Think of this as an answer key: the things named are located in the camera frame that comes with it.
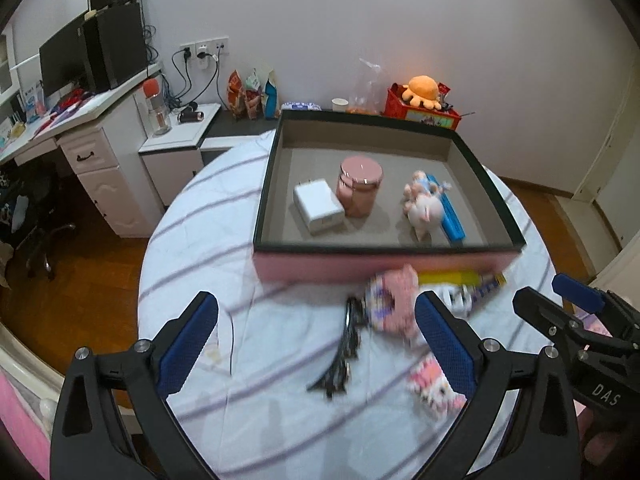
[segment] white tablecloth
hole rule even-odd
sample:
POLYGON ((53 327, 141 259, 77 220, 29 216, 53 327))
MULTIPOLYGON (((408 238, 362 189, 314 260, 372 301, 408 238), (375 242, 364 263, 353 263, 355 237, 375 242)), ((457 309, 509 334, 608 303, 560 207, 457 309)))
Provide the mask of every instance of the white tablecloth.
MULTIPOLYGON (((233 375, 203 352, 169 405, 203 458, 223 479, 411 478, 452 417, 433 420, 406 388, 424 355, 396 339, 362 331, 345 396, 308 393, 328 367, 351 286, 263 284, 252 265, 258 200, 273 132, 224 153, 176 198, 146 250, 138 326, 152 339, 197 292, 219 301, 234 324, 233 375)), ((520 202, 494 175, 527 247, 505 272, 508 284, 469 320, 481 338, 538 353, 548 340, 514 313, 516 290, 532 286, 554 301, 554 268, 520 202)), ((490 462, 515 394, 509 393, 478 457, 490 462)))

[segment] screw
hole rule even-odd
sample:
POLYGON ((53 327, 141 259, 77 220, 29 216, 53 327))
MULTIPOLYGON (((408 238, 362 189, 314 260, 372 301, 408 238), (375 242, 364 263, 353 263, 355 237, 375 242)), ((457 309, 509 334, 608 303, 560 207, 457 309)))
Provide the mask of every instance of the screw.
POLYGON ((482 345, 488 352, 497 352, 500 349, 500 343, 498 343, 495 339, 487 339, 484 343, 482 343, 482 345))
POLYGON ((79 361, 83 361, 89 357, 90 353, 91 350, 89 350, 86 346, 83 346, 82 348, 76 350, 76 359, 78 359, 79 361))
POLYGON ((556 357, 558 357, 558 350, 556 350, 552 346, 545 346, 545 354, 550 359, 555 359, 556 357))
POLYGON ((136 343, 133 345, 133 349, 139 354, 143 354, 150 348, 151 348, 151 341, 149 341, 149 339, 141 339, 139 341, 136 341, 136 343))

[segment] pink jar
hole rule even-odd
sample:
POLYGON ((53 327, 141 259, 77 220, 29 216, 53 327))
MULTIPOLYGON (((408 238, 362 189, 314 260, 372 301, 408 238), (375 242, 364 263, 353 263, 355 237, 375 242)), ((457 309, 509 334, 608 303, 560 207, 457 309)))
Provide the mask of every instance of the pink jar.
POLYGON ((335 195, 346 216, 364 218, 371 214, 382 177, 382 168, 368 156, 355 155, 344 159, 335 195))

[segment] red basket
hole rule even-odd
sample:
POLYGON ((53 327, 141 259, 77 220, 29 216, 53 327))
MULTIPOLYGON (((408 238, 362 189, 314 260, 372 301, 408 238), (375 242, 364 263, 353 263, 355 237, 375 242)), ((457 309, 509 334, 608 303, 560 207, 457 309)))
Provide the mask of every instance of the red basket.
POLYGON ((437 110, 409 106, 402 101, 404 87, 397 83, 394 83, 386 92, 386 106, 383 113, 386 117, 433 124, 450 130, 455 130, 458 127, 461 117, 453 108, 450 108, 447 112, 439 112, 437 110))

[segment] orange octopus plush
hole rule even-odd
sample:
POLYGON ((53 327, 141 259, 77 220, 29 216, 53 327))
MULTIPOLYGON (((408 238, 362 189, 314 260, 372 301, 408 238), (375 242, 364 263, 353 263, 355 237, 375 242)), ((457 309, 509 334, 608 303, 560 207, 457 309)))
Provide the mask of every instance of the orange octopus plush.
POLYGON ((438 83, 427 75, 419 75, 409 81, 408 85, 403 85, 406 90, 402 94, 402 100, 411 101, 409 104, 416 108, 420 105, 427 110, 441 110, 442 106, 438 101, 438 83))

